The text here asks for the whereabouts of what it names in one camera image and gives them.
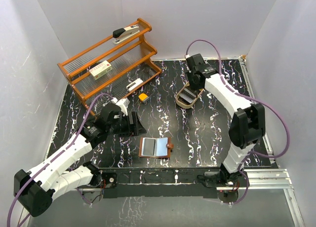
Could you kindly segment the brown leather card holder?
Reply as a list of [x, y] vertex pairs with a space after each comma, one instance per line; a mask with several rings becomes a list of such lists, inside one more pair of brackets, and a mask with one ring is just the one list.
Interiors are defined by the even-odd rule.
[[141, 139], [140, 139], [139, 157], [170, 158], [171, 150], [174, 148], [174, 145], [172, 144], [170, 137], [152, 138], [152, 139], [156, 140], [155, 155], [154, 156], [144, 156], [143, 155], [143, 140], [144, 140], [144, 138], [146, 138], [146, 137], [141, 137]]

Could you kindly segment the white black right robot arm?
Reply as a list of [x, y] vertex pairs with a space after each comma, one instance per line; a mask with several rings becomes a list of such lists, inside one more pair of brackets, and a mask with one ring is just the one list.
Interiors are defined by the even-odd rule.
[[241, 176], [244, 159], [266, 133], [265, 108], [260, 103], [239, 96], [223, 76], [205, 63], [200, 54], [186, 55], [189, 85], [192, 90], [204, 89], [224, 106], [231, 116], [229, 138], [231, 145], [216, 175], [218, 183], [233, 185]]

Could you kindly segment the small white black device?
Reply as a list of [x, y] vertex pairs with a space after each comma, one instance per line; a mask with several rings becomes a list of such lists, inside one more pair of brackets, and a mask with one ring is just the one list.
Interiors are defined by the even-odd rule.
[[138, 78], [136, 80], [134, 80], [133, 82], [131, 82], [126, 89], [131, 92], [133, 91], [135, 88], [137, 88], [139, 85], [141, 85], [143, 83], [142, 79]]

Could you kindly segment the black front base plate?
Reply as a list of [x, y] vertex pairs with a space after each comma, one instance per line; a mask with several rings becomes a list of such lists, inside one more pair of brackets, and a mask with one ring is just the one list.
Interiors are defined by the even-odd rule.
[[198, 175], [218, 173], [219, 168], [103, 168], [105, 198], [205, 197], [216, 198], [217, 189], [199, 182]]

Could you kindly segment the aluminium frame rail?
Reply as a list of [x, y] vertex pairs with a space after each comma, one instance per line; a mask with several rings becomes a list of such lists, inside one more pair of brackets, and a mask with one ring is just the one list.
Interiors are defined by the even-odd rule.
[[305, 223], [294, 193], [294, 186], [287, 169], [281, 169], [275, 158], [270, 158], [271, 167], [245, 167], [246, 187], [238, 192], [239, 199], [230, 207], [242, 209], [250, 215], [250, 207], [278, 213], [278, 206], [286, 205], [295, 227]]

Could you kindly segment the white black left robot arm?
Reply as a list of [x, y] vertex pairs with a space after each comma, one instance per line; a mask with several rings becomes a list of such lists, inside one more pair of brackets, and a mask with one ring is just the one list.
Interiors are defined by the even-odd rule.
[[109, 135], [123, 138], [146, 132], [137, 112], [124, 113], [120, 106], [107, 104], [99, 116], [85, 118], [77, 133], [48, 159], [29, 171], [21, 169], [15, 174], [15, 200], [32, 217], [38, 217], [61, 195], [80, 186], [97, 187], [102, 175], [92, 162], [88, 161], [72, 171], [68, 168], [105, 142]]

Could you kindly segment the grey credit card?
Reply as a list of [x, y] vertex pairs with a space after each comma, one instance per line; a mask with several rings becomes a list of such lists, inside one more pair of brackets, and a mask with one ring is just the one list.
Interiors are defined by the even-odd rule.
[[156, 140], [152, 138], [144, 138], [143, 140], [143, 155], [154, 156], [155, 155]]

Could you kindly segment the orange wooden shelf rack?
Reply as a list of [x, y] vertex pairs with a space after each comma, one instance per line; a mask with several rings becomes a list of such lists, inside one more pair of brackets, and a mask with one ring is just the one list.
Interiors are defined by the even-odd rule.
[[124, 28], [85, 49], [58, 67], [78, 100], [92, 114], [100, 112], [108, 101], [108, 93], [126, 98], [162, 70], [151, 57], [157, 50], [146, 41], [152, 26], [138, 18]]

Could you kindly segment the black white stapler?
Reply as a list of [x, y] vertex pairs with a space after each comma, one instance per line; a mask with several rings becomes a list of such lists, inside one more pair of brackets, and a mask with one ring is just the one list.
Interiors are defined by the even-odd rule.
[[132, 37], [133, 35], [139, 33], [139, 26], [138, 25], [131, 25], [125, 28], [120, 28], [113, 31], [113, 43], [119, 44], [126, 39]]

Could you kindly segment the yellow grey eraser block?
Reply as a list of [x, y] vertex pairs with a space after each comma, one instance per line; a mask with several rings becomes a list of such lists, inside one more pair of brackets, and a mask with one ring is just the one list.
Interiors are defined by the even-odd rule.
[[138, 96], [139, 100], [142, 102], [142, 103], [145, 103], [149, 100], [149, 96], [145, 93], [141, 93], [139, 96]]

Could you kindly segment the white staples box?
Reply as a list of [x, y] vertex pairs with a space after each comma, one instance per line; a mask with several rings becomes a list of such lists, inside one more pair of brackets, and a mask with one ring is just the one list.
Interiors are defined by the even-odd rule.
[[96, 66], [89, 69], [89, 73], [95, 80], [98, 80], [102, 76], [104, 76], [108, 71], [112, 69], [112, 65], [107, 61], [102, 61], [98, 63]]

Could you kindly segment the cream oval card tray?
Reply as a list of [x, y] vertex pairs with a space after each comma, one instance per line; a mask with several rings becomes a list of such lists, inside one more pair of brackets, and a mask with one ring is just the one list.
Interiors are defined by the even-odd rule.
[[192, 90], [189, 82], [176, 94], [175, 102], [183, 109], [192, 109], [198, 98], [202, 95], [203, 89]]

